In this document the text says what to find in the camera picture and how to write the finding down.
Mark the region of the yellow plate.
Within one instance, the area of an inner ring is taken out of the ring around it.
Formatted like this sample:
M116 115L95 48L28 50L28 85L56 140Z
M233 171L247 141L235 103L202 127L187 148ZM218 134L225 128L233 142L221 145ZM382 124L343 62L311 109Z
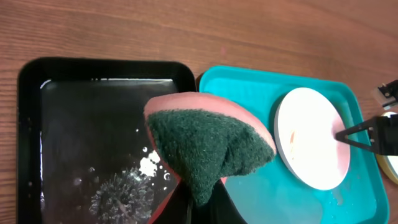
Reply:
M397 184L397 113L388 111L383 116L386 123L381 128L376 159L388 178Z

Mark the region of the teal serving tray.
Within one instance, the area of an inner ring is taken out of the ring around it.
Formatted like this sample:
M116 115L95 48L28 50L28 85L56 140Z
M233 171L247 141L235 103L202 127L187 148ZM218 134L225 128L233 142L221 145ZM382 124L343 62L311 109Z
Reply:
M351 89L329 80L219 65L203 74L199 90L241 105L272 129L277 105L298 87L327 97L345 126L362 122ZM355 147L344 181L332 190L304 184L280 157L252 174L228 178L226 189L248 223L387 223L390 215L374 154Z

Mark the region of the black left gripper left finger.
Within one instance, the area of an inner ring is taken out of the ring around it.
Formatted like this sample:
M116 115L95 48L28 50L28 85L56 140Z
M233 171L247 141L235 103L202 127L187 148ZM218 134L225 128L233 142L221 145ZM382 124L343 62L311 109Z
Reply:
M186 183L180 182L155 214L155 224L191 224L192 194Z

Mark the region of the green orange sponge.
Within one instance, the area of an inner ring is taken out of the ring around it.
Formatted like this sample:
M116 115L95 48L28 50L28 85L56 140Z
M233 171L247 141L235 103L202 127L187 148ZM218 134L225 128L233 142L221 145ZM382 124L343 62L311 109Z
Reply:
M160 159L192 194L191 223L211 223L218 180L248 175L277 154L267 128L225 98L198 92L151 98L144 107L148 135Z

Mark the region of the white plate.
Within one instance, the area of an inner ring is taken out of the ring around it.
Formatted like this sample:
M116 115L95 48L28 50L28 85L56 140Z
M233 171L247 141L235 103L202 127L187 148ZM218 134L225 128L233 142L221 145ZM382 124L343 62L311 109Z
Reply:
M296 178L317 190L342 183L350 164L350 146L335 139L345 129L332 103L311 88L296 88L280 102L274 118L278 152Z

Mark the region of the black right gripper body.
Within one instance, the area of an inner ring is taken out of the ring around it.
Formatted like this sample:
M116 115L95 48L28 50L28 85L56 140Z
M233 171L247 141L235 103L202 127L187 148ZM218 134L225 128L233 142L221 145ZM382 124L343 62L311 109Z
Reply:
M384 110L397 106L397 80L382 84L373 91L376 101ZM370 151L382 156L397 155L397 114L375 117L372 131Z

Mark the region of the black water tray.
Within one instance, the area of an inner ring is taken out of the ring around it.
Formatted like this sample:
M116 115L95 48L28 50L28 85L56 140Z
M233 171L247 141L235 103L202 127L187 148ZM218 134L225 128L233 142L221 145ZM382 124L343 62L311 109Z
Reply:
M43 57L17 81L18 223L147 223L177 186L147 135L153 97L195 91L180 62Z

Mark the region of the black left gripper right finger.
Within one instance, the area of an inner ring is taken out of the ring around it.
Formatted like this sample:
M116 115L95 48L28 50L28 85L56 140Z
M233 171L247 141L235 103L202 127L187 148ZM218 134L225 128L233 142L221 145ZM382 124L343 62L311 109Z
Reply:
M224 183L218 180L211 195L212 224L247 224L235 207Z

